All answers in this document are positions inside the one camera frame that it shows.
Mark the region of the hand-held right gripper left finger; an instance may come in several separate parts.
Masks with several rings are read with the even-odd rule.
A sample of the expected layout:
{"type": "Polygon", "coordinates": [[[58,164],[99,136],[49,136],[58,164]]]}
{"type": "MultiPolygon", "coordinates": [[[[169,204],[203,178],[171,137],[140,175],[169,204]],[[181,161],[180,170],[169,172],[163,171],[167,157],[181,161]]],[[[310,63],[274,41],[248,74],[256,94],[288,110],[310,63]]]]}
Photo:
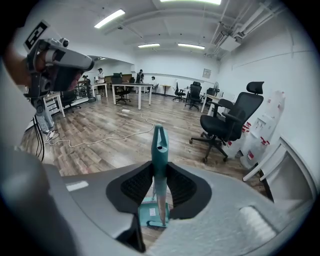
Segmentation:
{"type": "Polygon", "coordinates": [[[140,256],[146,252],[139,220],[107,197],[114,171],[62,177],[51,164],[14,149],[2,151],[5,225],[16,225],[33,256],[140,256]]]}

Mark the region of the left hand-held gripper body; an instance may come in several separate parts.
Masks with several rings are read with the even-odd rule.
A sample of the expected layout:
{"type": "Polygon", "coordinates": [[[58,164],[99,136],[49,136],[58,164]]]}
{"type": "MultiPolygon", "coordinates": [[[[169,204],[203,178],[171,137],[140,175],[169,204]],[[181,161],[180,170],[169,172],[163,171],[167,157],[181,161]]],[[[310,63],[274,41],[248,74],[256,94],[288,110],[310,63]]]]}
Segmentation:
{"type": "Polygon", "coordinates": [[[37,56],[43,51],[47,51],[50,46],[67,48],[69,40],[66,38],[43,38],[45,33],[51,32],[52,35],[58,36],[51,26],[45,21],[40,21],[27,37],[23,46],[27,51],[26,66],[31,77],[31,85],[24,96],[30,99],[31,104],[38,114],[45,110],[44,97],[54,90],[55,78],[49,73],[48,68],[37,71],[37,56]]]}

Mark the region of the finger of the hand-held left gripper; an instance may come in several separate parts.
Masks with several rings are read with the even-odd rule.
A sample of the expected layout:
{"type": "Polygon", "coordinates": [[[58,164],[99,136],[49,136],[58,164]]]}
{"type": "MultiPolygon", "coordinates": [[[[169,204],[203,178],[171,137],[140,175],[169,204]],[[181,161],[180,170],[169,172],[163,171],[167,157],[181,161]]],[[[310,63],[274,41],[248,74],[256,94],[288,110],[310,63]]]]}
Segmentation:
{"type": "Polygon", "coordinates": [[[65,92],[72,90],[83,73],[84,71],[80,69],[59,69],[54,80],[53,91],[65,92]]]}
{"type": "Polygon", "coordinates": [[[95,64],[91,57],[70,49],[57,49],[53,60],[58,66],[79,70],[91,70],[95,64]]]}

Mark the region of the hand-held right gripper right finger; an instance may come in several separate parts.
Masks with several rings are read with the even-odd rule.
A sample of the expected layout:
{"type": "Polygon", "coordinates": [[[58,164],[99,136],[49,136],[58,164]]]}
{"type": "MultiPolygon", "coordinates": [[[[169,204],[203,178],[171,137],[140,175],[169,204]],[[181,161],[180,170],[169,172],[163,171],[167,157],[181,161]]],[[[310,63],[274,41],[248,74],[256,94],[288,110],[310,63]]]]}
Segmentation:
{"type": "Polygon", "coordinates": [[[208,182],[210,201],[194,218],[171,220],[148,248],[149,256],[274,256],[312,207],[306,201],[288,209],[238,179],[182,168],[208,182]]]}

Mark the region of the teal broom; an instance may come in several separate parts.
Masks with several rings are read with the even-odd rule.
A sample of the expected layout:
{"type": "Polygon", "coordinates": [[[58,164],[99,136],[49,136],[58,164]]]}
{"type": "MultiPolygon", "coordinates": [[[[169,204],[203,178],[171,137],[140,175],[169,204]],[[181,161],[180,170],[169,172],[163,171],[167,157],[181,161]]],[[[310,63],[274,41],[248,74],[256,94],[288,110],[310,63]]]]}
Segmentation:
{"type": "Polygon", "coordinates": [[[166,226],[167,196],[167,164],[169,159],[169,137],[164,127],[156,124],[151,145],[151,161],[153,166],[153,192],[156,196],[157,208],[163,227],[166,226]]]}

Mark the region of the person's left forearm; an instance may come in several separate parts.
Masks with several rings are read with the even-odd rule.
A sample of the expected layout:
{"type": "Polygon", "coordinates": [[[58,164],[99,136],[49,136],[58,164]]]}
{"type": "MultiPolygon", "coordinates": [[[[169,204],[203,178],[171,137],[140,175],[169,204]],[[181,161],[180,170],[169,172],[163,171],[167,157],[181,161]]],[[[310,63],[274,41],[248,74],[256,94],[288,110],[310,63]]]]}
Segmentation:
{"type": "Polygon", "coordinates": [[[31,75],[27,67],[27,60],[15,50],[13,43],[7,45],[2,58],[12,80],[19,86],[29,87],[31,75]]]}

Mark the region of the person's left hand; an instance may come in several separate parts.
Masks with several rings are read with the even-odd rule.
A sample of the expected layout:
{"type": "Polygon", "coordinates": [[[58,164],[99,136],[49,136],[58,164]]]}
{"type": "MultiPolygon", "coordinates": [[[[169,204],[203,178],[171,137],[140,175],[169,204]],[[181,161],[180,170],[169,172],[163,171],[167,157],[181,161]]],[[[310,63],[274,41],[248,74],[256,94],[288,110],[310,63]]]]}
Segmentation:
{"type": "Polygon", "coordinates": [[[36,56],[35,70],[37,72],[42,72],[46,69],[46,54],[47,51],[42,51],[36,56]]]}

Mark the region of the teal dustpan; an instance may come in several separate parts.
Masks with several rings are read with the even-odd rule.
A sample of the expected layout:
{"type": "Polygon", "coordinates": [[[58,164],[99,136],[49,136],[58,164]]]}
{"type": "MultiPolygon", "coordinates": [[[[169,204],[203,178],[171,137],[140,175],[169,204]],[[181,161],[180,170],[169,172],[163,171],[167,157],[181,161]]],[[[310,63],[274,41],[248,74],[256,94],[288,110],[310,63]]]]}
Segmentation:
{"type": "Polygon", "coordinates": [[[157,194],[152,183],[147,194],[138,207],[139,222],[142,227],[166,228],[170,221],[170,204],[166,196],[165,202],[165,224],[163,225],[158,208],[157,194]]]}

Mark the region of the dark table with white legs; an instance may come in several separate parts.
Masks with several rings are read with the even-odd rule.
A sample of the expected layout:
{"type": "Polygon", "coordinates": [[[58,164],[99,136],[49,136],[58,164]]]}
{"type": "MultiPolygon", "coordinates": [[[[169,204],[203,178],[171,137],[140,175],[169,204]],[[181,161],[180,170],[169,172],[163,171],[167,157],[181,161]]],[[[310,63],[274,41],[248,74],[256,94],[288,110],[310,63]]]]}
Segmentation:
{"type": "Polygon", "coordinates": [[[151,105],[151,99],[152,99],[152,84],[148,83],[119,83],[119,84],[112,84],[112,98],[113,98],[113,104],[116,105],[116,90],[115,87],[138,87],[138,110],[142,109],[142,88],[143,87],[150,87],[150,93],[149,93],[149,98],[148,98],[148,104],[151,105]]]}

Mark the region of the large clear water bottle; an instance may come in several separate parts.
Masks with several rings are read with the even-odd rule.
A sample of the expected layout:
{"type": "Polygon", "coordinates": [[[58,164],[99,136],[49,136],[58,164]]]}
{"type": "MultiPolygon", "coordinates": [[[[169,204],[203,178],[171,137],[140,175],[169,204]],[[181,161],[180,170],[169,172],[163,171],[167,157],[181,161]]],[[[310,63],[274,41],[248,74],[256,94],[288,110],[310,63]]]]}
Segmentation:
{"type": "Polygon", "coordinates": [[[235,158],[235,156],[241,150],[241,147],[244,145],[244,143],[245,143],[244,137],[237,139],[235,141],[227,141],[225,152],[228,158],[231,158],[231,159],[235,158]]]}
{"type": "Polygon", "coordinates": [[[242,126],[242,131],[241,131],[241,139],[243,141],[246,140],[246,138],[248,137],[248,135],[250,134],[250,129],[251,129],[251,123],[250,122],[246,122],[243,126],[242,126]]]}
{"type": "Polygon", "coordinates": [[[283,91],[274,91],[267,100],[265,114],[278,123],[285,108],[285,100],[283,91]]]}
{"type": "Polygon", "coordinates": [[[249,146],[248,150],[244,152],[243,156],[240,157],[241,164],[247,170],[251,169],[260,161],[269,144],[270,142],[263,137],[256,138],[249,146]]]}

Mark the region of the white desk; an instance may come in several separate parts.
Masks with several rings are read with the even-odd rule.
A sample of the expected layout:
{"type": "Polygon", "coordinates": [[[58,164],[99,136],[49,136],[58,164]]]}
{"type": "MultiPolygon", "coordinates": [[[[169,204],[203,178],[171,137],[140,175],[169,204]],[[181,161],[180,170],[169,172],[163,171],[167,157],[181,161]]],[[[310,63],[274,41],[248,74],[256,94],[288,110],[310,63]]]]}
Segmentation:
{"type": "Polygon", "coordinates": [[[246,182],[260,171],[259,180],[267,183],[275,206],[286,212],[314,203],[319,195],[319,185],[306,161],[283,137],[242,180],[246,182]]]}

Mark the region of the white water dispenser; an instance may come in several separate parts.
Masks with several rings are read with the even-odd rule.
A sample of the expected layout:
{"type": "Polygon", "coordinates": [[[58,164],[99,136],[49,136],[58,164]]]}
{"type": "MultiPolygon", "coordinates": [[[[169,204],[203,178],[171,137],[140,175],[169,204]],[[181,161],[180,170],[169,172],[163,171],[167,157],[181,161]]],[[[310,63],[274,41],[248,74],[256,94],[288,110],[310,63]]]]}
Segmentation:
{"type": "Polygon", "coordinates": [[[249,150],[257,143],[261,138],[265,141],[271,141],[271,136],[277,126],[277,122],[274,118],[268,115],[261,115],[251,125],[249,134],[246,137],[246,149],[249,150]]]}

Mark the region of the black mesh chair with headrest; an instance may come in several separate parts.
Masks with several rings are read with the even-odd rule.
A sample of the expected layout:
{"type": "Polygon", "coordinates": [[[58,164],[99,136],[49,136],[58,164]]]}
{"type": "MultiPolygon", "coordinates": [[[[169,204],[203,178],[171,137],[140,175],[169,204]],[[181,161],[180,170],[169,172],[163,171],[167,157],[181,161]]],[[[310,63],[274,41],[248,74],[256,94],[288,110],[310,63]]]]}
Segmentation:
{"type": "Polygon", "coordinates": [[[193,141],[208,143],[206,155],[202,159],[204,163],[207,163],[212,147],[224,156],[224,162],[228,160],[228,155],[222,146],[241,138],[243,125],[264,100],[263,84],[263,81],[249,82],[246,92],[241,92],[234,104],[214,102],[213,116],[204,114],[200,117],[200,125],[204,132],[201,133],[200,138],[192,137],[189,143],[192,144],[193,141]]]}

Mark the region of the light wooden desk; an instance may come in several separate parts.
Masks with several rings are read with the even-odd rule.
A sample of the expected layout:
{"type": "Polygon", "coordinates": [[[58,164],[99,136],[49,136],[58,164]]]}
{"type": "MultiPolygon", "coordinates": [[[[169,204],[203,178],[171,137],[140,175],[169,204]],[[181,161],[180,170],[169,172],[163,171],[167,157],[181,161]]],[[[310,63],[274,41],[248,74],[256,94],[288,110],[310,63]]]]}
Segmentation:
{"type": "Polygon", "coordinates": [[[204,94],[202,107],[201,107],[201,113],[204,112],[205,107],[209,106],[209,109],[207,111],[208,116],[221,116],[222,113],[227,114],[230,109],[234,106],[234,103],[226,100],[224,98],[219,98],[216,96],[213,96],[211,94],[204,94]]]}

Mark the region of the ceiling air conditioner unit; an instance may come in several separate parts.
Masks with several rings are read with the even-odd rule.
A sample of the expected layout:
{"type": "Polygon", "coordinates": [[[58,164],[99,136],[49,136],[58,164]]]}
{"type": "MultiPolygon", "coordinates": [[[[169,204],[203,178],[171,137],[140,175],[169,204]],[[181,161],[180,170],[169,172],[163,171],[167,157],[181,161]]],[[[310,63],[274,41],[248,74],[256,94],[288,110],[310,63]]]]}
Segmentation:
{"type": "Polygon", "coordinates": [[[217,37],[213,41],[215,46],[214,52],[217,53],[219,50],[232,52],[242,44],[241,39],[238,37],[232,37],[227,31],[220,31],[217,37]]]}

